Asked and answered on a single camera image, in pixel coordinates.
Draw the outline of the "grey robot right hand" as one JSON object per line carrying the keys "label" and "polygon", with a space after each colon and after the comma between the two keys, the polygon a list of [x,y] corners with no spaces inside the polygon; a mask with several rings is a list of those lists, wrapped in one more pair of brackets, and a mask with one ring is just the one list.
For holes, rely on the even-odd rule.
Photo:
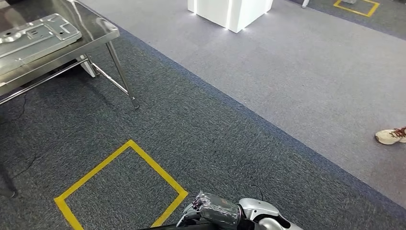
{"label": "grey robot right hand", "polygon": [[211,193],[200,191],[196,198],[182,211],[177,227],[186,227],[192,221],[204,219],[221,229],[236,230],[241,221],[239,205]]}

